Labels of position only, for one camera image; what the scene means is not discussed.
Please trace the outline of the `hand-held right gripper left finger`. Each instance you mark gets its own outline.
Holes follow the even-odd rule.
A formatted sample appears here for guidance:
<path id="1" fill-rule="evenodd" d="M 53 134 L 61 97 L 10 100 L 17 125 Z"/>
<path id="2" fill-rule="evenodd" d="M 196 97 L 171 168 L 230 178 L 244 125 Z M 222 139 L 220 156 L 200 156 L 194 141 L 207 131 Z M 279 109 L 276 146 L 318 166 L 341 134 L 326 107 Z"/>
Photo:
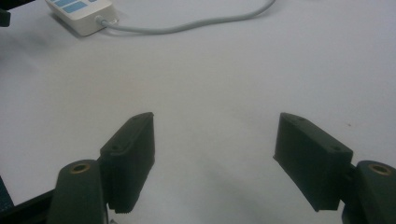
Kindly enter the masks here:
<path id="1" fill-rule="evenodd" d="M 117 214 L 130 213 L 155 162 L 154 115 L 128 119 L 100 149 L 106 202 Z"/>

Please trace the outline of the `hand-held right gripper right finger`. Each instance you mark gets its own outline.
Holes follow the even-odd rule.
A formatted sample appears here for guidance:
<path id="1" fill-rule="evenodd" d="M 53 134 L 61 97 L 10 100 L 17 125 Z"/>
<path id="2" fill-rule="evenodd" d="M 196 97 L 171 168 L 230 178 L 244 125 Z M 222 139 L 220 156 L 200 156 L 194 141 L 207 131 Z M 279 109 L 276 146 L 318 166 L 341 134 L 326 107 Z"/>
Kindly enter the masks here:
<path id="1" fill-rule="evenodd" d="M 274 159 L 314 210 L 335 210 L 342 198 L 353 151 L 310 120 L 279 116 Z"/>

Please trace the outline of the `white power strip blue buttons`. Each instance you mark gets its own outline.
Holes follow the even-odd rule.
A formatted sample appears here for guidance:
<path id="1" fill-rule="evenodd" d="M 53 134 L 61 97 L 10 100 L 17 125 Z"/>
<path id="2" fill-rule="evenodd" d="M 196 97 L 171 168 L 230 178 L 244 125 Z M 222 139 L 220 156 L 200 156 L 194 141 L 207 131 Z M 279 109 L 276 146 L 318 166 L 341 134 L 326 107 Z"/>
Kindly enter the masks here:
<path id="1" fill-rule="evenodd" d="M 92 35 L 104 26 L 96 19 L 112 24 L 119 21 L 110 0 L 45 0 L 51 11 L 79 35 Z"/>

